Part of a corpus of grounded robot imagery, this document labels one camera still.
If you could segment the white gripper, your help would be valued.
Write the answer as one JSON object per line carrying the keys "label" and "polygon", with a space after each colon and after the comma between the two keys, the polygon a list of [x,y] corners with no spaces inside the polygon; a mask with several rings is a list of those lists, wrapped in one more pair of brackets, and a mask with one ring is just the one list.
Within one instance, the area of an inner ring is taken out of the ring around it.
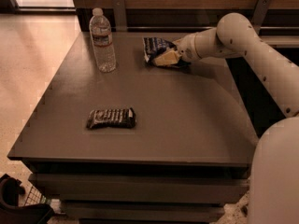
{"label": "white gripper", "polygon": [[196,51],[195,38],[196,34],[190,34],[174,41],[177,50],[168,49],[154,58],[153,64],[156,66],[171,66],[177,64],[180,58],[189,63],[200,60],[201,57]]}

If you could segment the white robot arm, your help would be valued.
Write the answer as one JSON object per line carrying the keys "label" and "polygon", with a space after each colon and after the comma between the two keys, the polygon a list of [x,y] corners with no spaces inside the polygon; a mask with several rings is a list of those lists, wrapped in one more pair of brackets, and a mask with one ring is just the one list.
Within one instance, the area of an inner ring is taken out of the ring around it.
{"label": "white robot arm", "polygon": [[278,105],[285,119],[267,128],[255,149],[248,224],[299,224],[299,67],[263,42],[239,13],[174,44],[175,55],[185,62],[244,58]]}

